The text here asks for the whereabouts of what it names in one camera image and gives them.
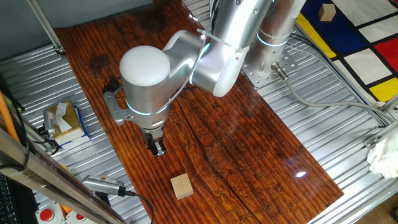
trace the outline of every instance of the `mondrian-pattern mat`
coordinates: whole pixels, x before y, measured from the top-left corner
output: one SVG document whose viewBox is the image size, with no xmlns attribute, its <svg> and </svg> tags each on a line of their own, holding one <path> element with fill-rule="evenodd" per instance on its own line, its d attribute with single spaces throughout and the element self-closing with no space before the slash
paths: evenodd
<svg viewBox="0 0 398 224">
<path fill-rule="evenodd" d="M 371 101 L 398 94 L 398 0 L 307 0 L 298 24 Z M 321 22 L 322 4 L 334 4 Z"/>
</svg>

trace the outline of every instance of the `metal mounting plate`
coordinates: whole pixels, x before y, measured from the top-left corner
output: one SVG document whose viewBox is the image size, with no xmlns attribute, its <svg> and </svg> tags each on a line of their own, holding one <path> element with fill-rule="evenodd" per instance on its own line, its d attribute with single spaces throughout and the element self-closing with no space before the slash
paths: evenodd
<svg viewBox="0 0 398 224">
<path fill-rule="evenodd" d="M 282 67 L 283 71 L 285 71 L 285 73 L 291 73 L 298 67 L 297 63 L 292 59 L 292 57 L 289 53 L 287 53 L 286 50 L 284 50 L 282 53 L 282 61 L 280 63 L 280 66 Z M 250 71 L 245 62 L 243 63 L 242 71 L 256 88 L 260 88 L 274 81 L 275 78 L 278 78 L 278 74 L 276 74 L 276 72 L 272 70 L 269 70 L 270 72 L 267 72 L 267 70 L 265 69 L 262 72 L 260 72 L 259 70 Z"/>
</svg>

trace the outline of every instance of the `wooden board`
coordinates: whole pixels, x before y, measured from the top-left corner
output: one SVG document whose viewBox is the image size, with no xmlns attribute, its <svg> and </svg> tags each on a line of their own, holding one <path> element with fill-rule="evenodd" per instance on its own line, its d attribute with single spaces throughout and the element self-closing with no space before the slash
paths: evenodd
<svg viewBox="0 0 398 224">
<path fill-rule="evenodd" d="M 104 81 L 119 76 L 130 48 L 161 49 L 176 31 L 195 32 L 189 14 L 172 2 L 56 29 L 137 193 L 152 202 L 156 223 L 309 222 L 343 193 L 242 75 L 222 98 L 187 86 L 165 124 L 169 152 L 156 159 L 134 123 L 113 122 Z M 170 179 L 184 173 L 194 193 L 177 200 Z"/>
</svg>

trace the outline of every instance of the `red button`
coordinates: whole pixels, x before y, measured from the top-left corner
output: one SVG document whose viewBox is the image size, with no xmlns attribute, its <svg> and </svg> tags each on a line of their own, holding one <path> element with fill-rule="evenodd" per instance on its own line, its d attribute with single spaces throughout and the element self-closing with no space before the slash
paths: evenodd
<svg viewBox="0 0 398 224">
<path fill-rule="evenodd" d="M 50 221 L 54 217 L 54 213 L 50 209 L 42 210 L 40 213 L 40 219 L 42 221 Z"/>
<path fill-rule="evenodd" d="M 80 215 L 80 214 L 77 214 L 76 218 L 79 221 L 83 221 L 85 219 L 85 217 L 83 215 Z"/>
</svg>

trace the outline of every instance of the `aluminum platform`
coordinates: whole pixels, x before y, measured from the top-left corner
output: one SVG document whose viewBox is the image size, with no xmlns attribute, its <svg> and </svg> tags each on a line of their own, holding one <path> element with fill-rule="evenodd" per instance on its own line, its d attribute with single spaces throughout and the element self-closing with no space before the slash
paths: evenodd
<svg viewBox="0 0 398 224">
<path fill-rule="evenodd" d="M 192 11 L 193 18 L 207 27 L 208 0 L 184 3 Z M 294 40 L 289 44 L 308 47 Z M 311 55 L 294 50 L 290 50 L 290 54 L 298 64 L 297 70 L 289 74 L 290 80 L 306 100 L 326 103 L 363 98 L 341 72 L 332 74 Z M 134 189 L 68 61 L 57 55 L 52 45 L 0 62 L 0 72 L 15 97 L 25 106 L 23 115 L 36 127 L 43 123 L 44 108 L 59 101 L 71 100 L 81 109 L 91 141 L 59 152 L 53 156 L 56 161 L 67 166 L 79 179 L 89 174 L 106 174 L 123 181 L 130 190 Z M 398 191 L 398 181 L 383 179 L 368 170 L 368 149 L 363 142 L 382 129 L 371 113 L 350 106 L 310 108 L 301 105 L 276 76 L 269 77 L 267 84 L 257 90 L 345 193 L 311 223 L 352 223 Z M 39 194 L 35 198 L 39 208 L 52 202 Z M 109 199 L 123 218 L 131 218 L 134 223 L 150 222 L 138 198 Z"/>
</svg>

